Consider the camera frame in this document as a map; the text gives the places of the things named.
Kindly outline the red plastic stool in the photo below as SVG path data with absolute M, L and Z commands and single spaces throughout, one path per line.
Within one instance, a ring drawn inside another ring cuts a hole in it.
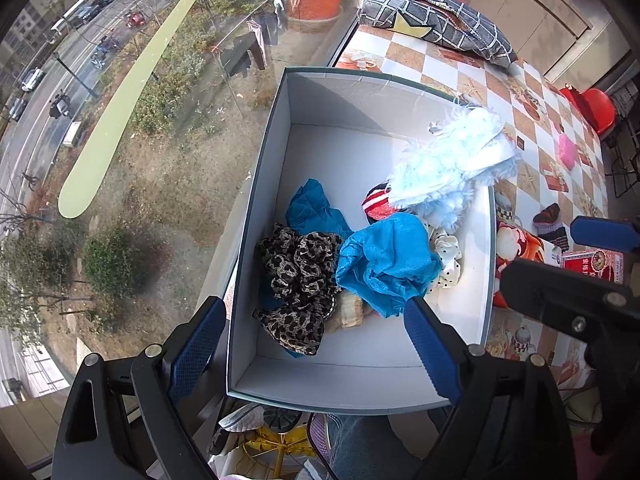
M 579 92 L 572 86 L 560 89 L 570 104 L 576 107 L 599 138 L 609 134 L 616 122 L 616 109 L 612 100 L 601 90 L 589 88 Z

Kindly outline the blue mesh cloth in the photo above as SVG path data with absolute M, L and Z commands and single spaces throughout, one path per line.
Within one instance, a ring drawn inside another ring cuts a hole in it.
M 295 192 L 285 211 L 285 221 L 289 228 L 302 235 L 331 233 L 343 240 L 352 235 L 352 229 L 343 214 L 331 207 L 322 184 L 316 179 L 308 179 Z

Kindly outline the grey plaid pillow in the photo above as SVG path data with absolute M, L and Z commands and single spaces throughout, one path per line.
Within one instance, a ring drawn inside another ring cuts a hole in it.
M 458 0 L 363 0 L 359 19 L 374 28 L 471 52 L 502 68 L 518 58 L 494 22 Z

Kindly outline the leopard print scarf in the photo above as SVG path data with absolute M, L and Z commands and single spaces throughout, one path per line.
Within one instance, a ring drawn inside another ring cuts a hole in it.
M 335 269 L 342 243 L 335 233 L 300 234 L 281 223 L 258 243 L 277 304 L 256 309 L 253 318 L 286 351 L 300 356 L 318 352 L 324 323 L 341 291 Z

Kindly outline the red patterned carton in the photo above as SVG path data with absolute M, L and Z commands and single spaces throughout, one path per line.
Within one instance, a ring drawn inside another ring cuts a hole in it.
M 616 284 L 624 282 L 624 256 L 621 252 L 591 248 L 562 255 L 562 267 Z

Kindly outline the white feather fluffy item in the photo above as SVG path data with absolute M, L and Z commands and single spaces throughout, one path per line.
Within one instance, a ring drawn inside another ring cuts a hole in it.
M 387 180 L 390 206 L 454 232 L 476 191 L 518 172 L 520 155 L 505 126 L 485 107 L 451 112 L 425 140 L 413 141 L 401 152 Z

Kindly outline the grey white storage box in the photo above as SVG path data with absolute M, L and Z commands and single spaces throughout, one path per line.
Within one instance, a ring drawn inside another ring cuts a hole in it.
M 227 391 L 304 412 L 383 415 L 440 408 L 402 309 L 445 269 L 444 245 L 406 212 L 370 223 L 362 203 L 408 148 L 424 148 L 462 109 L 459 99 L 392 75 L 289 67 L 255 169 L 241 238 L 227 354 Z M 283 348 L 260 325 L 276 306 L 258 245 L 287 221 L 294 195 L 318 181 L 348 233 L 336 273 L 371 312 L 324 335 L 311 356 Z

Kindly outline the white polka dot scrunchie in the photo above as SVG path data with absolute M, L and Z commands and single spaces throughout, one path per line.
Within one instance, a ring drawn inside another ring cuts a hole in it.
M 443 228 L 434 228 L 426 221 L 423 221 L 423 226 L 427 230 L 430 248 L 439 258 L 442 267 L 428 286 L 427 292 L 431 294 L 436 289 L 453 288 L 458 284 L 461 275 L 462 251 L 459 241 Z

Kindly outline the checkered tablecloth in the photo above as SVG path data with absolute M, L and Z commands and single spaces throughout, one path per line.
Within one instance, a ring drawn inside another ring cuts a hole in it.
M 604 217 L 608 213 L 598 136 L 530 64 L 518 60 L 510 70 L 500 70 L 469 54 L 361 25 L 337 65 L 421 81 L 497 113 L 521 156 L 516 175 L 495 186 L 498 221 L 519 226 L 526 242 L 538 237 L 533 218 L 553 203 L 559 204 L 565 227 L 581 214 Z M 561 133 L 575 144 L 572 170 L 556 157 Z

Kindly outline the beige knit item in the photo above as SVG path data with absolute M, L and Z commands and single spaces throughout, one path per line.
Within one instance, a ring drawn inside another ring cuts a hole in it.
M 344 289 L 335 298 L 335 308 L 324 322 L 324 330 L 334 333 L 360 326 L 372 312 L 373 309 L 359 296 Z

